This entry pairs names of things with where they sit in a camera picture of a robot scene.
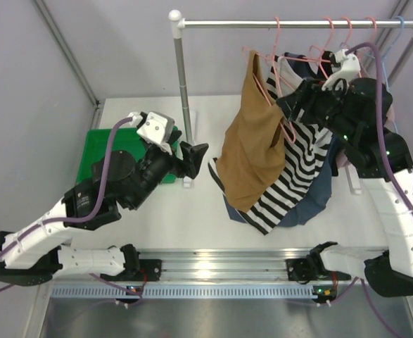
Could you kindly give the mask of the tan tank top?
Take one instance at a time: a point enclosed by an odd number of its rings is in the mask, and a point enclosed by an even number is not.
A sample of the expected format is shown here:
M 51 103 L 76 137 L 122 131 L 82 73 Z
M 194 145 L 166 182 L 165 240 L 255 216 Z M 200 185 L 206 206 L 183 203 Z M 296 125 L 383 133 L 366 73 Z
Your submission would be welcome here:
M 227 201 L 247 212 L 285 167 L 284 114 L 268 93 L 257 53 L 248 55 L 240 108 L 224 136 L 216 161 Z

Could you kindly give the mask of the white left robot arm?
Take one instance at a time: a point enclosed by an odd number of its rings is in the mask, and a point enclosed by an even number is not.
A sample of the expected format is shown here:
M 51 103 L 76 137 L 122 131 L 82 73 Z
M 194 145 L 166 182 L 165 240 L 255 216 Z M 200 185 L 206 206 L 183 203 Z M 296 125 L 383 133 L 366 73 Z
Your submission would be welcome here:
M 110 151 L 91 167 L 91 177 L 65 193 L 34 224 L 0 232 L 0 282 L 30 287 L 66 275 L 95 274 L 107 281 L 130 281 L 142 272 L 132 244 L 107 249 L 74 249 L 77 234 L 121 219 L 121 208 L 135 211 L 166 175 L 196 178 L 207 144 L 181 142 L 182 157 L 146 144 L 136 160 L 125 150 Z

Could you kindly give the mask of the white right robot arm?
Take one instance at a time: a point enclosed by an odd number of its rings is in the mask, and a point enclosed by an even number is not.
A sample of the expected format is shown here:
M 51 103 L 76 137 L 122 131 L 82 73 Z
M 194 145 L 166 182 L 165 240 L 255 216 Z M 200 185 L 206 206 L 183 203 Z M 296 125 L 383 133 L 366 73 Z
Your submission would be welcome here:
M 276 101 L 287 119 L 323 127 L 343 143 L 388 240 L 381 253 L 320 244 L 307 255 L 311 274 L 352 275 L 386 298 L 413 296 L 413 161 L 406 141 L 385 126 L 392 101 L 383 83 L 367 77 L 338 80 L 331 89 L 309 78 Z

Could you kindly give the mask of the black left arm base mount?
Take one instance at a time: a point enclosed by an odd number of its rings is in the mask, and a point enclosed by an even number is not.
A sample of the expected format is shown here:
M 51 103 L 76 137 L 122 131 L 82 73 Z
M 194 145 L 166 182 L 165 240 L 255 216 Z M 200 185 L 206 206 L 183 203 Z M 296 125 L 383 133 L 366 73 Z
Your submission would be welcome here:
M 110 276 L 100 274 L 100 277 L 109 282 L 157 282 L 162 273 L 162 263 L 160 259 L 140 259 L 140 269 L 135 272 L 121 272 L 119 275 Z

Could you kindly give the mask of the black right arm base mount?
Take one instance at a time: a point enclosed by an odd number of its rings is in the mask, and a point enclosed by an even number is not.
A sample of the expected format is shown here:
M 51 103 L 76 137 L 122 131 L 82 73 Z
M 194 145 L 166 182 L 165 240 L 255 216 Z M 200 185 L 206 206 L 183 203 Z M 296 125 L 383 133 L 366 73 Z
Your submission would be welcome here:
M 311 281 L 331 281 L 333 279 L 330 272 L 326 272 L 308 258 L 286 259 L 286 271 L 289 281 L 300 284 L 307 284 Z

